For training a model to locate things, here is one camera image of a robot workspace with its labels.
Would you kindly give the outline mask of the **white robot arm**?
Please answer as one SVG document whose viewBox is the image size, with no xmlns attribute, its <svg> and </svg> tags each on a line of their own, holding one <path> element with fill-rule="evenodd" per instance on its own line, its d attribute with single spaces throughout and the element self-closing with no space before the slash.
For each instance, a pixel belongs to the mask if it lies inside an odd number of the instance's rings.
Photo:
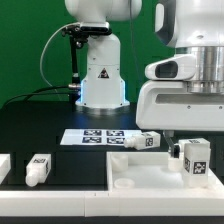
<svg viewBox="0 0 224 224">
<path fill-rule="evenodd" d="M 120 41 L 109 23 L 137 16 L 142 0 L 65 0 L 78 22 L 74 44 L 88 43 L 87 75 L 76 105 L 112 111 L 129 105 L 120 77 Z M 224 131 L 224 0 L 159 0 L 155 33 L 175 54 L 145 68 L 137 102 L 141 129 Z"/>
</svg>

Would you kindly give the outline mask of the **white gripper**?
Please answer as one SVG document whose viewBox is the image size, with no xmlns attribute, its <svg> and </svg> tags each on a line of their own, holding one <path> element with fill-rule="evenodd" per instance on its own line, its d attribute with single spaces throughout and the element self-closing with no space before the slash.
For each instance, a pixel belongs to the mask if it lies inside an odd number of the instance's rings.
<svg viewBox="0 0 224 224">
<path fill-rule="evenodd" d="M 224 94 L 189 93 L 184 82 L 147 81 L 139 93 L 136 124 L 141 129 L 164 130 L 168 152 L 178 158 L 174 130 L 224 131 Z"/>
</svg>

